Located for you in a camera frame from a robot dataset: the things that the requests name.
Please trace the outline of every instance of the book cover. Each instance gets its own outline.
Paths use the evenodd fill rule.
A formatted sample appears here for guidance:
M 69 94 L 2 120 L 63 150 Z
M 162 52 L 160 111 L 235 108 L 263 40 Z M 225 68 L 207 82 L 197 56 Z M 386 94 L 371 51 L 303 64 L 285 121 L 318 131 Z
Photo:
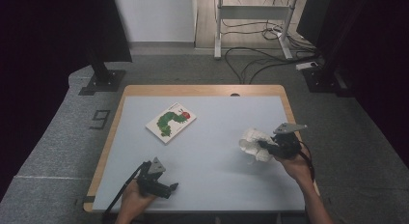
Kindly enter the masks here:
M 194 120 L 196 115 L 176 102 L 151 120 L 146 127 L 167 144 Z

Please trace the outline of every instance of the white tabletop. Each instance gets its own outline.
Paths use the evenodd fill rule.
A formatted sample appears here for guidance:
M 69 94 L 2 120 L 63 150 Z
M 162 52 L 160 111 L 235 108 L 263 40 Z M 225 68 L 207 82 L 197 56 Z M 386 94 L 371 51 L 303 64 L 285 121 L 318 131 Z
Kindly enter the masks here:
M 175 102 L 198 118 L 164 145 L 145 125 Z M 238 147 L 245 129 L 273 134 L 285 122 L 280 97 L 127 97 L 93 209 L 106 210 L 136 168 L 157 156 L 167 169 L 159 182 L 179 186 L 147 211 L 303 210 L 302 193 L 280 163 L 254 161 Z

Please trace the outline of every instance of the power strip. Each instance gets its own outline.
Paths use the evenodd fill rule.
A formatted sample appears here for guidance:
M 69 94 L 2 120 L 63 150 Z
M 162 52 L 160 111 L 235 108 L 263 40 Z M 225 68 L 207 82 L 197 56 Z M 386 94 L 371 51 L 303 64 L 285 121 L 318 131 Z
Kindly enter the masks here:
M 295 68 L 297 70 L 306 70 L 309 68 L 315 68 L 317 66 L 318 64 L 316 62 L 309 62 L 309 63 L 302 63 L 302 64 L 295 65 Z

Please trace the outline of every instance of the person's left hand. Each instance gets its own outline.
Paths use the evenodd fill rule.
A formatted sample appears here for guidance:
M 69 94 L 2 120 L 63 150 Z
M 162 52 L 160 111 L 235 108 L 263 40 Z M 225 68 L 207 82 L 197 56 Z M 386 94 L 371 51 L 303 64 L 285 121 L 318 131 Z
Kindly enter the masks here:
M 154 195 L 142 196 L 136 180 L 132 180 L 123 192 L 121 209 L 118 213 L 117 224 L 130 223 L 133 218 L 141 214 L 156 198 Z

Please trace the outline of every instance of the gray carpet floor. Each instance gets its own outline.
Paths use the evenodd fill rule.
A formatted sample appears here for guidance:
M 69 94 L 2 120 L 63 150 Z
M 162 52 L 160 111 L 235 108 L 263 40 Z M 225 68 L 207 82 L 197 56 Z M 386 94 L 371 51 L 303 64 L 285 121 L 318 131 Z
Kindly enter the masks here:
M 235 55 L 232 64 L 243 69 L 259 58 Z M 211 55 L 134 55 L 133 63 L 106 66 L 126 70 L 117 92 L 78 96 L 89 67 L 69 77 L 64 102 L 0 204 L 0 223 L 100 223 L 82 206 L 126 85 L 238 83 L 226 61 Z M 409 223 L 409 171 L 355 98 L 311 94 L 294 65 L 264 70 L 253 84 L 283 85 L 296 122 L 308 125 L 301 135 L 336 223 Z M 97 110 L 110 111 L 103 129 L 90 128 L 102 125 L 93 121 Z

